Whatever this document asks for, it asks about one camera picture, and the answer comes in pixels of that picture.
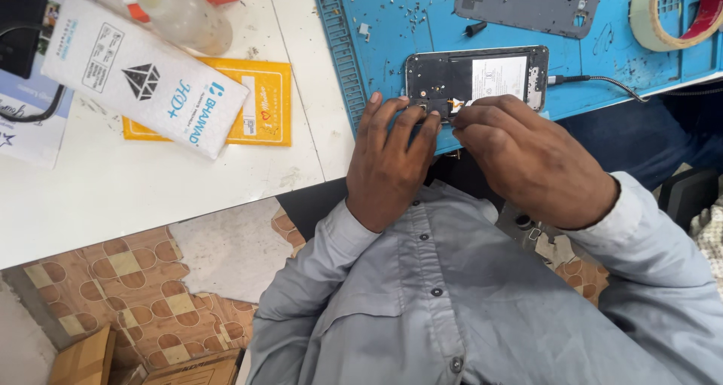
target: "white desk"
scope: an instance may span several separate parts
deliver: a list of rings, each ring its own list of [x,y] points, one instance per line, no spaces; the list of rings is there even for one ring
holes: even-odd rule
[[[292,63],[292,147],[229,145],[211,161],[124,140],[118,113],[76,93],[55,169],[0,156],[0,269],[346,175],[354,139],[314,0],[242,1],[221,7],[224,57]]]

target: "grey shirt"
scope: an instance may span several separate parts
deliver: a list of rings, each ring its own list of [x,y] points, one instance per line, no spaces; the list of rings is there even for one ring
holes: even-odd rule
[[[599,310],[494,226],[423,186],[384,233],[344,202],[264,292],[247,383],[723,383],[723,305],[691,239],[624,173],[568,232],[610,271]]]

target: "plastic bottle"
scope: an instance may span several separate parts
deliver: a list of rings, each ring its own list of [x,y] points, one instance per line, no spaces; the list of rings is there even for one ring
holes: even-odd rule
[[[229,20],[206,0],[138,0],[166,40],[209,56],[227,51],[233,39]]]

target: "yellow envelope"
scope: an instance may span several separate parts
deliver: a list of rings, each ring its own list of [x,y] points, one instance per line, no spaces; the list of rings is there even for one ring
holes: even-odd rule
[[[291,64],[234,58],[198,58],[251,91],[226,143],[291,146]],[[170,141],[123,117],[123,138]]]

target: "masking tape roll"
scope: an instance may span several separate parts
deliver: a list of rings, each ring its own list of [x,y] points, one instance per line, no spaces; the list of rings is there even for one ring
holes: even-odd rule
[[[632,0],[630,27],[643,47],[669,51],[691,47],[709,38],[723,24],[723,0],[700,0],[698,16],[680,38],[668,35],[660,24],[658,0]]]

